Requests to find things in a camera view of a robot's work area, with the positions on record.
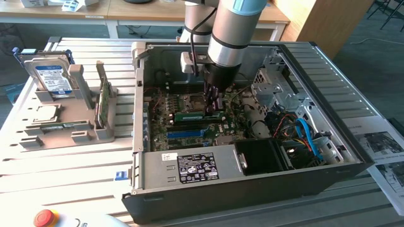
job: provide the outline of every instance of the metal work table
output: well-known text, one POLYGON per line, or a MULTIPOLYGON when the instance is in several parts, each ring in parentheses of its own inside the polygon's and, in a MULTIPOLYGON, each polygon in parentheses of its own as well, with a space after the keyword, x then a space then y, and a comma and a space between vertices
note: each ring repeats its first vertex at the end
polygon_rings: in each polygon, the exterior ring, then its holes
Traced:
MULTIPOLYGON (((98 86, 96 60, 105 63, 108 80, 118 89, 116 140, 108 144, 32 152, 2 150, 0 158, 0 203, 30 201, 53 209, 105 213, 133 224, 116 193, 114 172, 126 170, 132 162, 132 112, 134 72, 130 65, 130 43, 118 39, 62 38, 56 50, 70 49, 76 64, 84 65, 84 78, 90 87, 98 86)), ((333 71, 332 63, 308 43, 286 46, 320 87, 338 115, 377 115, 377 112, 333 71)), ((17 103, 0 131, 18 130, 21 113, 34 102, 34 85, 29 79, 17 103)), ((366 172, 336 183, 317 196, 258 205, 237 210, 182 218, 149 226, 402 226, 404 218, 385 198, 366 172)))

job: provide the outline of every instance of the red emergency stop button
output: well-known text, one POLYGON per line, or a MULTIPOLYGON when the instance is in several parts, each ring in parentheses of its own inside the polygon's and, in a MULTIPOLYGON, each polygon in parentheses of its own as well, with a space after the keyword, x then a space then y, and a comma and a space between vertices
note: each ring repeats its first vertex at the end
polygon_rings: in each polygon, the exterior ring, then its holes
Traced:
POLYGON ((36 215, 36 218, 33 220, 33 225, 36 227, 48 227, 50 226, 56 218, 57 217, 52 211, 41 210, 36 215))

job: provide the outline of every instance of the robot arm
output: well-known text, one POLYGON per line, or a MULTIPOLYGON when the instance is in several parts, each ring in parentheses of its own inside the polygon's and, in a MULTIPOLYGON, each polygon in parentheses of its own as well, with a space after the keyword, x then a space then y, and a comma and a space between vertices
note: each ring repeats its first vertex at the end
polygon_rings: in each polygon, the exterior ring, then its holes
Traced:
MULTIPOLYGON (((194 26, 205 19, 214 9, 216 0, 186 0, 185 11, 185 36, 190 34, 194 26)), ((210 105, 218 94, 230 86, 237 75, 244 52, 252 39, 253 31, 261 11, 266 5, 266 0, 220 0, 217 12, 206 23, 196 29, 193 33, 194 42, 206 42, 212 36, 208 47, 206 60, 196 63, 202 64, 202 76, 205 80, 205 102, 206 113, 212 109, 210 105)))

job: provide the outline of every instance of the power supply label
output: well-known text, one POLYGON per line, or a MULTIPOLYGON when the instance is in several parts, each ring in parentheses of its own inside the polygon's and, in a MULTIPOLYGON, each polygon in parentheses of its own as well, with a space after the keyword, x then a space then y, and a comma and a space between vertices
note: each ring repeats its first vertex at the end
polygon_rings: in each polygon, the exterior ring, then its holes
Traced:
POLYGON ((60 65, 36 66, 36 71, 49 92, 56 95, 70 93, 69 79, 62 76, 60 65))
POLYGON ((181 183, 218 179, 213 153, 177 156, 177 162, 178 180, 181 183))

